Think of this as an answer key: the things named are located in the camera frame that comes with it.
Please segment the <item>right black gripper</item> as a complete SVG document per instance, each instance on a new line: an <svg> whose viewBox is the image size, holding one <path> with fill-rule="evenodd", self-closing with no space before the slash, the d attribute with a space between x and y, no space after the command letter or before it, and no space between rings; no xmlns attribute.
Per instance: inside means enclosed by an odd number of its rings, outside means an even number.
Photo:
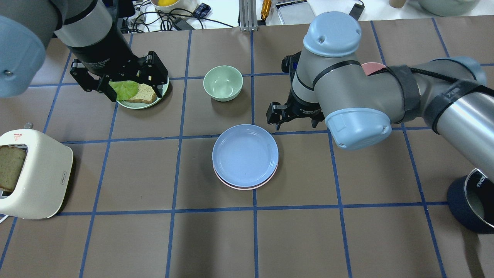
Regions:
<svg viewBox="0 0 494 278"><path fill-rule="evenodd" d="M318 123L324 120L314 89L300 81L296 73L300 55L301 52L297 52L282 60L282 71L289 73L290 77L289 97L285 105L270 102L266 112L267 124L275 125L276 131L279 131L283 123L295 118L310 118L312 128L316 128Z"/></svg>

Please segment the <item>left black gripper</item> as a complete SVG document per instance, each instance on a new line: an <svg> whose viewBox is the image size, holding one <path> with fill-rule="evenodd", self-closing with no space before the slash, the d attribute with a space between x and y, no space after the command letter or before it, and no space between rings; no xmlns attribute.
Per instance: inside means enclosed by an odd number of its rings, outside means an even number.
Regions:
<svg viewBox="0 0 494 278"><path fill-rule="evenodd" d="M110 29L100 41L88 46L68 46L76 59L69 74L87 92L103 93L111 102L117 93L110 81L135 81L153 88L163 97L163 86L168 84L168 70L154 51L138 58L119 29Z"/></svg>

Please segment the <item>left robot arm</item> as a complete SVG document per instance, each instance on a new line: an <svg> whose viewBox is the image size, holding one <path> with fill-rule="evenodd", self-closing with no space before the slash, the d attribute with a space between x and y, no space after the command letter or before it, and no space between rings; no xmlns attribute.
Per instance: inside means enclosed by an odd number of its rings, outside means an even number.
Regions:
<svg viewBox="0 0 494 278"><path fill-rule="evenodd" d="M131 0L2 0L0 5L1 97L28 88L42 67L53 36L76 59L69 71L87 92L116 102L111 81L135 81L162 97L168 71L153 51L137 57L124 39L120 18L134 14Z"/></svg>

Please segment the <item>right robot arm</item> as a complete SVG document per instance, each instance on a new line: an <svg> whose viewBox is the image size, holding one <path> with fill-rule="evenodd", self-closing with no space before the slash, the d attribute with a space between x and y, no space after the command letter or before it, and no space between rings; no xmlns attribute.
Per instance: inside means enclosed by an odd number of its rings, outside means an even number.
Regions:
<svg viewBox="0 0 494 278"><path fill-rule="evenodd" d="M339 11L311 22L303 49L282 62L291 89L284 105L270 103L267 123L279 128L309 117L324 122L337 146L378 144L399 124L421 117L488 178L493 178L493 89L480 64L467 56L416 66L387 66L367 75L357 60L362 30Z"/></svg>

